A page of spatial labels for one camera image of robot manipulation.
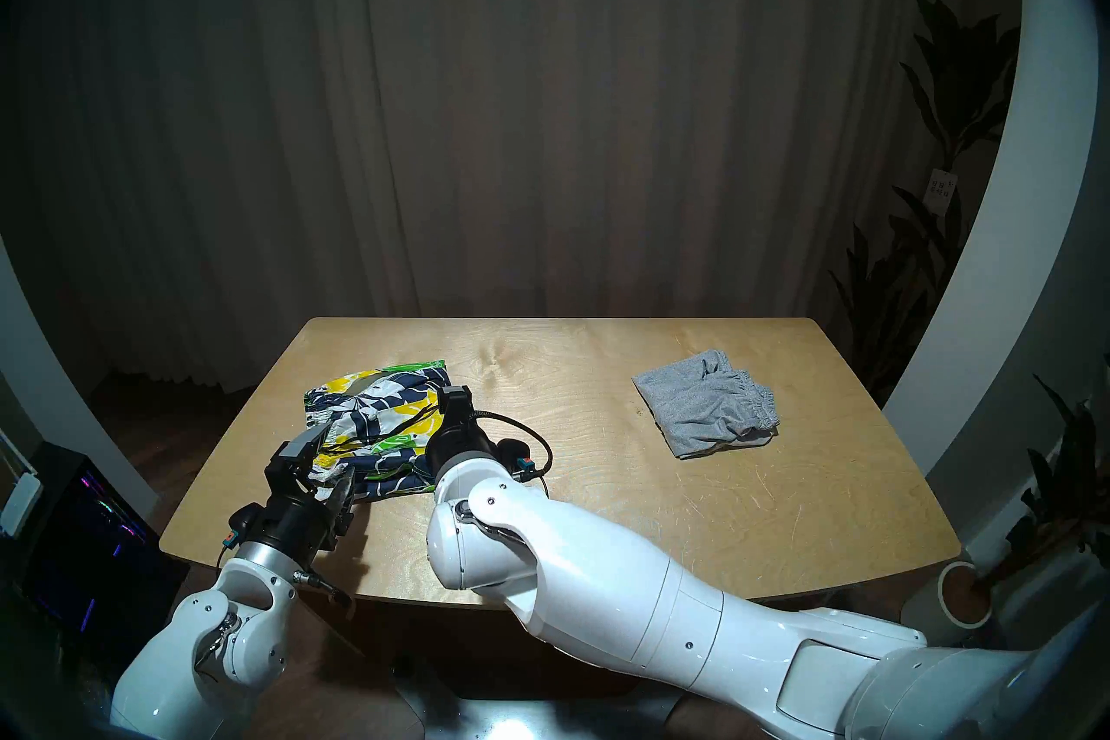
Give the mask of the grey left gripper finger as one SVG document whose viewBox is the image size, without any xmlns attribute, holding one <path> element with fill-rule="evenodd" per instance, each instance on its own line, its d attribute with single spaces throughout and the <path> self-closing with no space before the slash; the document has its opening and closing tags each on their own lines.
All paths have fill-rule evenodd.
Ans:
<svg viewBox="0 0 1110 740">
<path fill-rule="evenodd" d="M 302 430 L 291 440 L 284 440 L 275 453 L 275 462 L 286 466 L 311 466 L 327 437 L 331 423 L 319 423 Z"/>
<path fill-rule="evenodd" d="M 343 515 L 351 491 L 353 467 L 349 463 L 339 463 L 337 472 L 332 475 L 329 484 L 331 491 L 325 499 L 327 523 L 336 523 Z"/>
</svg>

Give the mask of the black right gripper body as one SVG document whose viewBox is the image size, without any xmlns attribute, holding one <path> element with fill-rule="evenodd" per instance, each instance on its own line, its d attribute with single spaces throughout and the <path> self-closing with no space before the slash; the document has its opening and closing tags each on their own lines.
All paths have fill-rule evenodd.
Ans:
<svg viewBox="0 0 1110 740">
<path fill-rule="evenodd" d="M 438 393 L 438 429 L 425 446 L 425 460 L 432 481 L 441 481 L 450 468 L 470 459 L 498 462 L 496 449 L 477 425 L 472 394 L 466 386 L 448 385 Z"/>
</svg>

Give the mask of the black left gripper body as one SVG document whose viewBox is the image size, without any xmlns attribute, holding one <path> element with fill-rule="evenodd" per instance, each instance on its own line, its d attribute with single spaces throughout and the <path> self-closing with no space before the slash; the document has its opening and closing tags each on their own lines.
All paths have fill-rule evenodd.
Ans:
<svg viewBox="0 0 1110 740">
<path fill-rule="evenodd" d="M 334 550 L 349 530 L 352 485 L 343 515 L 327 523 L 329 494 L 320 496 L 321 488 L 310 480 L 312 465 L 286 466 L 275 462 L 275 453 L 263 473 L 270 491 L 266 503 L 250 501 L 230 516 L 230 548 L 236 559 L 274 574 L 313 574 L 317 553 Z"/>
</svg>

